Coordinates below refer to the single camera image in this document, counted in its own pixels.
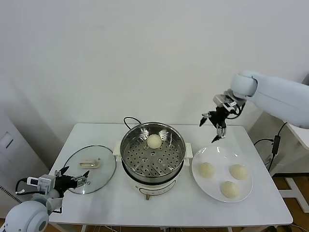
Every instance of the stainless steel steamer basket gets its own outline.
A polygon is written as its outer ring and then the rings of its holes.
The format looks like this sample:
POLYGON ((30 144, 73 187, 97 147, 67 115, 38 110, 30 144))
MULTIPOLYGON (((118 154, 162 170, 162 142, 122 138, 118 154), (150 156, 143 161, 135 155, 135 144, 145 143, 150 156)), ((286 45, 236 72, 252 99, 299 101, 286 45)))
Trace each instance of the stainless steel steamer basket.
POLYGON ((159 122, 139 124, 129 130, 120 144, 122 164, 134 180, 159 185, 174 178, 183 166, 185 142, 171 126, 159 122), (157 134, 162 139, 158 149, 147 145, 147 138, 157 134))

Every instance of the table leg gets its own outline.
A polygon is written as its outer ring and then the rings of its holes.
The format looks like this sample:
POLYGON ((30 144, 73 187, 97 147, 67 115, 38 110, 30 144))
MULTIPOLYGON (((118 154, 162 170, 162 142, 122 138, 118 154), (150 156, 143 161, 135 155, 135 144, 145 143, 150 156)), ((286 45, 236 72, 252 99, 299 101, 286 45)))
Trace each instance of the table leg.
POLYGON ((240 232, 261 232, 265 230, 268 226, 257 226, 257 227, 245 227, 240 232))
POLYGON ((57 224, 53 222, 50 222, 49 224, 58 229, 60 232, 77 232, 77 230, 75 230, 75 228, 71 225, 57 224))
POLYGON ((286 178, 285 180, 288 183, 290 189, 279 190, 282 198, 296 198, 298 204, 300 205, 304 213, 309 213, 309 205, 303 194, 301 194, 294 180, 292 178, 286 178))
POLYGON ((86 232, 87 230, 87 225, 83 225, 81 232, 86 232))

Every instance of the white plate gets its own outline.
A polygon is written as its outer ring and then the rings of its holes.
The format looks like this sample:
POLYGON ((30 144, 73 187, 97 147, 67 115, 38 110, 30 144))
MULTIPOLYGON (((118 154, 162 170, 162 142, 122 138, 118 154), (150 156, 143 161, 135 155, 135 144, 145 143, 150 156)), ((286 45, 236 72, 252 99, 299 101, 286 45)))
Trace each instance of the white plate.
POLYGON ((192 159, 191 167, 193 177, 200 188, 219 201, 240 202, 247 198, 252 191, 253 179, 250 174, 250 167, 242 158, 226 148, 209 146, 199 150, 192 159), (198 172, 199 165, 205 162, 211 163, 215 167, 215 174, 211 178, 203 178, 198 172), (249 177, 246 180, 235 179, 229 172, 229 167, 233 164, 245 165, 249 172, 249 177), (238 186, 238 197, 230 199, 221 193, 220 185, 225 181, 232 181, 238 186))

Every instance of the cable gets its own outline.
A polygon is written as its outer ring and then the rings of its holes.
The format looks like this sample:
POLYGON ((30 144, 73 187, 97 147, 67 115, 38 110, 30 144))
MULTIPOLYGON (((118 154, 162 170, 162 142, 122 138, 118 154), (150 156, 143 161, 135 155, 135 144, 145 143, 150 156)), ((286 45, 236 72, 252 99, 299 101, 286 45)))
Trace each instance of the cable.
POLYGON ((235 118, 238 118, 238 117, 241 115, 242 110, 243 110, 243 108, 245 107, 245 104, 246 104, 246 103, 244 103, 244 104, 241 106, 241 108, 239 107, 238 104, 236 104, 236 106, 237 106, 237 108, 238 108, 238 111, 239 111, 238 114, 236 114, 235 117, 227 117, 227 119, 235 119, 235 118))
POLYGON ((118 232, 117 230, 114 230, 112 227, 108 227, 108 226, 105 226, 105 227, 110 229, 111 231, 118 232))
POLYGON ((129 130, 130 130, 131 128, 130 128, 130 127, 127 125, 127 123, 126 123, 126 119, 127 119, 127 118, 131 118, 131 119, 133 119, 133 120, 135 120, 135 121, 137 121, 138 123, 141 124, 141 122, 140 122, 138 119, 134 118, 134 117, 125 117, 125 118, 124 118, 124 123, 125 123, 126 127, 129 128, 129 130))
POLYGON ((17 196, 23 196, 23 195, 29 195, 29 194, 34 194, 34 193, 39 193, 39 194, 45 194, 44 192, 40 191, 31 191, 31 192, 22 192, 22 193, 16 193, 17 196))
POLYGON ((25 190, 21 190, 21 191, 18 191, 18 186, 19 186, 19 183, 20 182, 25 182, 27 183, 27 178, 22 178, 20 180, 18 180, 18 182, 16 183, 16 186, 15 186, 15 194, 17 196, 23 196, 23 195, 29 195, 29 194, 34 194, 34 193, 40 193, 40 194, 44 194, 44 192, 40 192, 40 191, 31 191, 31 192, 25 192, 25 190))
POLYGON ((16 183, 16 185, 15 185, 15 192, 18 192, 18 185, 19 185, 20 182, 25 182, 25 183, 27 183, 27 178, 22 178, 22 179, 20 179, 20 180, 16 183))
POLYGON ((295 227, 298 227, 298 228, 300 228, 302 231, 304 231, 304 232, 309 232, 308 230, 306 230, 305 228, 303 228, 303 227, 301 227, 301 226, 297 226, 295 223, 293 223, 293 224, 290 224, 289 226, 295 226, 295 227))
POLYGON ((278 136, 280 135, 280 132, 281 132, 281 130, 283 129, 283 127, 285 126, 287 124, 287 122, 285 122, 283 125, 282 125, 282 127, 280 128, 280 130, 279 130, 279 132, 278 132, 278 136))
POLYGON ((275 156, 276 156, 276 155, 273 155, 272 158, 271 158, 270 165, 269 165, 269 167, 268 167, 268 171, 270 170, 270 167, 271 167, 271 165, 272 165, 272 162, 274 161, 275 156))
POLYGON ((260 139, 260 140, 256 141, 253 145, 255 146, 260 141, 270 141, 270 142, 273 142, 274 140, 273 139, 260 139))

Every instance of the floor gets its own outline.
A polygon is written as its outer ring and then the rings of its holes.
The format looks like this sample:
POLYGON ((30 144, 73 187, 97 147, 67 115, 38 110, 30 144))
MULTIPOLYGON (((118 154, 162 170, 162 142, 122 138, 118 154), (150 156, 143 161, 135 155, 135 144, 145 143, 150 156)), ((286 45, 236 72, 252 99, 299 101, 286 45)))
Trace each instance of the floor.
MULTIPOLYGON (((283 177, 274 177, 274 182, 278 189, 289 189, 285 179, 283 177)), ((298 188, 302 192, 303 196, 305 197, 306 201, 309 202, 309 177, 294 177, 294 181, 296 182, 298 188)), ((303 213, 302 209, 300 208, 299 204, 297 203, 296 199, 284 199, 287 207, 289 208, 294 223, 298 226, 303 227, 305 230, 309 231, 309 214, 303 213)), ((3 219, 0 219, 0 225, 4 222, 3 219)), ((80 232, 82 226, 81 225, 74 225, 75 229, 80 232)), ((117 232, 160 232, 159 228, 145 228, 145 227, 113 227, 114 230, 117 232)), ((183 232, 227 232, 227 228, 182 228, 183 232)), ((233 228, 233 232, 240 232, 242 228, 233 228)), ((171 228, 170 231, 167 232, 182 232, 180 228, 171 228)), ((268 228, 266 232, 273 232, 276 230, 272 230, 272 228, 268 228)), ((277 228, 278 232, 305 232, 301 229, 291 226, 291 227, 283 227, 279 226, 277 228)), ((55 227, 52 225, 48 225, 45 232, 59 232, 55 227)), ((86 232, 111 232, 108 228, 104 226, 88 226, 86 232)))

